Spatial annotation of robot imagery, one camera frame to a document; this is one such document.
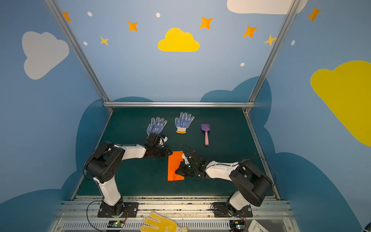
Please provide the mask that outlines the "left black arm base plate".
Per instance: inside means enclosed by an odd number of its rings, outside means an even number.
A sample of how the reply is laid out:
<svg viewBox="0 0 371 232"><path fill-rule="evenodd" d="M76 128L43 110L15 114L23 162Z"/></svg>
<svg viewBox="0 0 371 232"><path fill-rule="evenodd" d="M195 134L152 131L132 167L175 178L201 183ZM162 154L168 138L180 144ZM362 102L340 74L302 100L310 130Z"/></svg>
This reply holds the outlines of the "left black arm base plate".
<svg viewBox="0 0 371 232"><path fill-rule="evenodd" d="M109 206L101 202L97 217L99 218L135 218L139 204L136 202L123 203L117 202L114 206Z"/></svg>

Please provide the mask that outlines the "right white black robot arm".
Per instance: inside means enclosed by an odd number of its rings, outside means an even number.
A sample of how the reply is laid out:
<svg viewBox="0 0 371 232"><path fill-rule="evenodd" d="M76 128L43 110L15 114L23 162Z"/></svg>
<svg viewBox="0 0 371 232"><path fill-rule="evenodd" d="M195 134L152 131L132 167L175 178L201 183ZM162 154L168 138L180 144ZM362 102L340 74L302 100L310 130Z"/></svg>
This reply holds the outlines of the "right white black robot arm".
<svg viewBox="0 0 371 232"><path fill-rule="evenodd" d="M175 170L176 175L223 179L232 182L237 188L226 202L213 203L211 209L217 217L236 217L247 206L260 207L274 185L250 159L234 163L204 161L194 150L183 153L182 159Z"/></svg>

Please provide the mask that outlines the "orange square paper sheet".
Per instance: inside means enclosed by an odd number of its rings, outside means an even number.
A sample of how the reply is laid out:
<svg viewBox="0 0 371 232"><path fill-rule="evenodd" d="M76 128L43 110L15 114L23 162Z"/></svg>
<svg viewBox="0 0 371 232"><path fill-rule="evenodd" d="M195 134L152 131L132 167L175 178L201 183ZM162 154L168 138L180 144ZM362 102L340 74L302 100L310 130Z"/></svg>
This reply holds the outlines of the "orange square paper sheet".
<svg viewBox="0 0 371 232"><path fill-rule="evenodd" d="M168 181L182 181L185 179L183 176L175 173L183 161L182 155L182 151L174 151L173 154L168 157Z"/></svg>

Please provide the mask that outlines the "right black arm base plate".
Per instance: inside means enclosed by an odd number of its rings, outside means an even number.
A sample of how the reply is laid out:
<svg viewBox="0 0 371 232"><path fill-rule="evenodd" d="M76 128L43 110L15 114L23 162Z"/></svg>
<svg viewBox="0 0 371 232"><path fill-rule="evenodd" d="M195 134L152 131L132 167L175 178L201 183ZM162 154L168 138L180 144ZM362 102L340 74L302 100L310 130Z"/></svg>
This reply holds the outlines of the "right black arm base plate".
<svg viewBox="0 0 371 232"><path fill-rule="evenodd" d="M217 218L228 218L228 217L246 217L252 218L253 212L251 205L246 205L243 209L237 210L230 204L224 202L214 202L211 204L211 211Z"/></svg>

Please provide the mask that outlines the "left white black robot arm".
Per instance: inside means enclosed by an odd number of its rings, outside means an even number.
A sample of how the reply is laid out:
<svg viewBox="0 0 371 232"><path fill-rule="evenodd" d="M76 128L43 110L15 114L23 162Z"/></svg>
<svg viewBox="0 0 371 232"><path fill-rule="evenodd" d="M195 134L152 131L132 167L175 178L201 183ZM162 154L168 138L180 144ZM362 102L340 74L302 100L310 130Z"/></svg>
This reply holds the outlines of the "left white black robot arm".
<svg viewBox="0 0 371 232"><path fill-rule="evenodd" d="M138 204L125 206L115 176L123 160L170 156L173 152L166 144L167 141L165 135L152 132L143 144L119 145L106 141L93 151L84 164L84 170L92 176L102 195L97 217L136 217Z"/></svg>

